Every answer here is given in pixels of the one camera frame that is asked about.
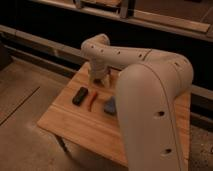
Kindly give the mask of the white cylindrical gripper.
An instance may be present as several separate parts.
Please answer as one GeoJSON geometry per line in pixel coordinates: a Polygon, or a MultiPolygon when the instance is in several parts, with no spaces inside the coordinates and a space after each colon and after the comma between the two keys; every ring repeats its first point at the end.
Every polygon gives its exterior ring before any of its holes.
{"type": "Polygon", "coordinates": [[[104,85],[110,86],[110,76],[107,75],[109,68],[103,60],[91,59],[90,60],[90,79],[94,84],[100,84],[100,80],[104,79],[104,85]]]}

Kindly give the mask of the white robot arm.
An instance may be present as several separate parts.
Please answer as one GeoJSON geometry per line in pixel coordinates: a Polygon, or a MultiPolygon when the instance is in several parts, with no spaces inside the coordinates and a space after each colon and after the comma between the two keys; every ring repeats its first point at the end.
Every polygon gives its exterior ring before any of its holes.
{"type": "Polygon", "coordinates": [[[114,65],[121,72],[115,102],[129,171],[186,171],[174,100],[192,84],[193,67],[168,51],[117,47],[99,34],[81,44],[90,60],[90,79],[114,65]]]}

